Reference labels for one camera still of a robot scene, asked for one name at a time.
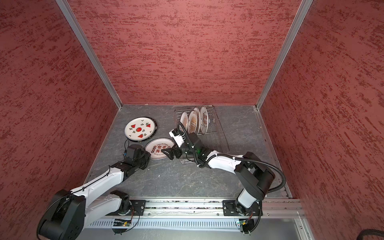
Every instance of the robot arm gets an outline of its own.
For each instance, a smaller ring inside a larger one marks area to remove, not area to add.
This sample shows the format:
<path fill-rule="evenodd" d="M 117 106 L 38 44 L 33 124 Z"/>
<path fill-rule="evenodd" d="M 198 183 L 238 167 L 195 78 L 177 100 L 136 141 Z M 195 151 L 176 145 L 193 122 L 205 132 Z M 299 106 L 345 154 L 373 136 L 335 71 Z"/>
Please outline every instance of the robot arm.
<path fill-rule="evenodd" d="M 117 211 L 120 215 L 131 213 L 129 195 L 113 191 L 101 197 L 108 189 L 125 181 L 138 169 L 148 166 L 150 154 L 140 145 L 127 148 L 122 162 L 117 162 L 109 170 L 90 182 L 70 191 L 60 190 L 41 218 L 36 235 L 51 240 L 74 240 L 84 226 Z"/>
<path fill-rule="evenodd" d="M 264 199 L 268 192 L 281 189 L 285 185 L 285 177 L 277 167 L 261 161 L 255 154 L 247 152 L 245 155 L 232 156 L 219 153 L 213 149 L 204 147 L 195 133 L 188 134 L 184 126 L 179 122 L 177 128 L 170 131 L 169 135 L 175 140 L 172 148 L 163 149 L 171 160 L 180 158 L 182 154 L 193 156 L 198 167 L 218 168 L 236 174 L 244 189 L 236 200 L 236 210 L 239 215 L 251 214 L 250 207 L 257 201 Z M 282 176 L 282 183 L 273 189 L 269 189 L 275 174 L 274 169 Z"/>

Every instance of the watermelon pattern plate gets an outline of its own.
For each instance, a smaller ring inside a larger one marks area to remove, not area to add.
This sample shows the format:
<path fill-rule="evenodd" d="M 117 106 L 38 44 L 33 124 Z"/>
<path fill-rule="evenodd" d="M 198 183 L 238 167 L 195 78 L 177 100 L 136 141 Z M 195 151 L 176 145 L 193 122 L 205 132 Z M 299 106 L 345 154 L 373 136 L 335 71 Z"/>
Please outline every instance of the watermelon pattern plate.
<path fill-rule="evenodd" d="M 157 124 L 152 118 L 135 118 L 125 126 L 125 136 L 133 142 L 141 142 L 155 134 Z"/>

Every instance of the plate in dish rack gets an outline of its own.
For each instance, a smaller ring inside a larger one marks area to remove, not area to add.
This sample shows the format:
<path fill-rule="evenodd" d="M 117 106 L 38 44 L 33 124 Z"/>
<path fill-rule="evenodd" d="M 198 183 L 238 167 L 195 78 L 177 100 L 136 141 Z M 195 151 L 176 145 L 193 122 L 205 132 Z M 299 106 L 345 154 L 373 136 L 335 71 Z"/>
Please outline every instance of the plate in dish rack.
<path fill-rule="evenodd" d="M 185 129 L 187 129 L 187 127 L 188 127 L 188 114 L 187 114 L 187 112 L 183 112 L 183 113 L 181 114 L 180 122 L 183 124 L 183 126 L 185 127 Z"/>
<path fill-rule="evenodd" d="M 206 134 L 208 130 L 208 112 L 207 109 L 202 106 L 200 108 L 200 132 Z"/>
<path fill-rule="evenodd" d="M 195 133 L 196 134 L 199 134 L 199 130 L 200 130 L 200 110 L 198 107 L 195 107 L 193 109 L 193 111 L 196 112 L 196 115 L 197 115 L 197 124 L 196 124 L 196 130 L 195 130 Z"/>
<path fill-rule="evenodd" d="M 189 117 L 188 117 L 188 127 L 187 127 L 187 132 L 188 133 L 193 133 L 196 131 L 196 128 L 198 128 L 199 126 L 197 125 L 198 124 L 198 120 L 197 120 L 197 114 L 194 110 L 192 110 L 190 113 L 189 113 Z"/>
<path fill-rule="evenodd" d="M 135 118 L 125 126 L 125 136 L 132 142 L 141 142 L 152 137 L 157 130 L 157 124 L 152 118 Z"/>
<path fill-rule="evenodd" d="M 163 159 L 167 156 L 162 153 L 161 150 L 173 147 L 173 145 L 175 145 L 175 143 L 168 138 L 158 138 L 153 141 L 150 141 L 146 145 L 145 150 L 151 153 L 151 159 Z"/>

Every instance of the gray marble surface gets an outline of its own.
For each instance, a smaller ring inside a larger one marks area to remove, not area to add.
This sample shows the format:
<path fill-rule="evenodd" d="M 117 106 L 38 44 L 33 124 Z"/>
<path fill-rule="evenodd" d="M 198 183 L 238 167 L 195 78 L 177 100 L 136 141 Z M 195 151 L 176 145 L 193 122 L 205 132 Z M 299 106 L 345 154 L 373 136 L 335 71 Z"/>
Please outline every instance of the gray marble surface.
<path fill-rule="evenodd" d="M 122 160 L 127 123 L 137 117 L 151 117 L 158 125 L 155 135 L 138 143 L 161 137 L 169 138 L 168 132 L 175 128 L 175 105 L 124 105 L 117 116 L 111 133 L 90 171 L 89 180 L 97 177 L 112 165 Z M 273 163 L 268 156 L 264 138 L 252 106 L 215 106 L 227 139 L 230 154 L 241 155 L 247 151 L 255 153 L 261 160 Z M 272 186 L 279 184 L 276 178 Z M 146 170 L 138 170 L 129 179 L 111 190 L 127 192 L 132 197 L 218 197 L 235 198 L 243 189 L 235 174 L 221 169 L 200 169 L 195 164 L 181 164 L 178 159 L 150 160 Z M 268 194 L 281 197 L 277 191 Z"/>

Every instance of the metal wire dish rack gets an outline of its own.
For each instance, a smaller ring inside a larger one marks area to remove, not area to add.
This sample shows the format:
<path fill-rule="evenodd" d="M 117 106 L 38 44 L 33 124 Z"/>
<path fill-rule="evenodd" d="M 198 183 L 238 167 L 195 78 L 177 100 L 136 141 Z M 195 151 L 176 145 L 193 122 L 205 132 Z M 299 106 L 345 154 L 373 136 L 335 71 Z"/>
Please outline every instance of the metal wire dish rack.
<path fill-rule="evenodd" d="M 189 113 L 193 111 L 195 107 L 198 107 L 200 110 L 202 106 L 188 106 L 175 109 L 175 126 L 180 121 L 181 114 L 183 112 L 186 112 L 189 116 Z M 204 144 L 205 147 L 209 147 L 213 150 L 217 150 L 222 153 L 229 153 L 227 139 L 225 138 L 223 128 L 221 127 L 220 121 L 217 117 L 215 107 L 213 105 L 204 105 L 204 107 L 207 109 L 210 128 L 208 128 L 207 133 L 202 134 L 199 132 L 197 135 L 199 136 L 201 142 Z M 192 163 L 194 161 L 188 160 L 187 156 L 182 155 L 180 157 L 180 162 L 182 164 L 185 164 Z"/>

